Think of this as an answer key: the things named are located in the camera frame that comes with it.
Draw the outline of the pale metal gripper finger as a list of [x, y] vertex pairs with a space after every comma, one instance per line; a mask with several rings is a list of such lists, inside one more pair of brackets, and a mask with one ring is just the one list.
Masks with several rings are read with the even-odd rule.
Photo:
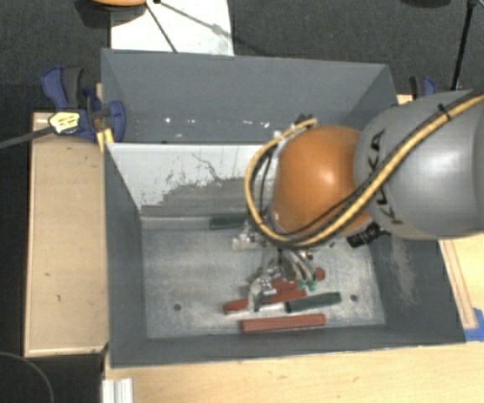
[[260, 279], [255, 279], [249, 286], [247, 308], [259, 309], [262, 304], [263, 286]]
[[272, 287], [271, 280], [257, 278], [253, 282], [253, 310], [259, 311], [263, 303], [275, 294], [276, 290]]

